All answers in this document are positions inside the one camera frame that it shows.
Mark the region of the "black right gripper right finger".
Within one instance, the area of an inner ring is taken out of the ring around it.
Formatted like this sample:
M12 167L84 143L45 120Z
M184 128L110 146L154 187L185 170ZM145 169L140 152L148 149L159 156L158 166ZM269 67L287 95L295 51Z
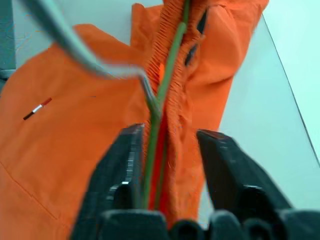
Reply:
M204 129L196 137L215 209L239 220L276 220L279 210L292 208L271 176L232 137Z

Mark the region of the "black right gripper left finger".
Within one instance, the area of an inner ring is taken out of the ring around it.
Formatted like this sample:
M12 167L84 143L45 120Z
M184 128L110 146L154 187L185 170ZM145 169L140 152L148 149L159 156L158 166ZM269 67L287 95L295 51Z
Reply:
M143 124L120 131L96 165L83 196L71 239L97 240L101 215L109 210L142 207Z

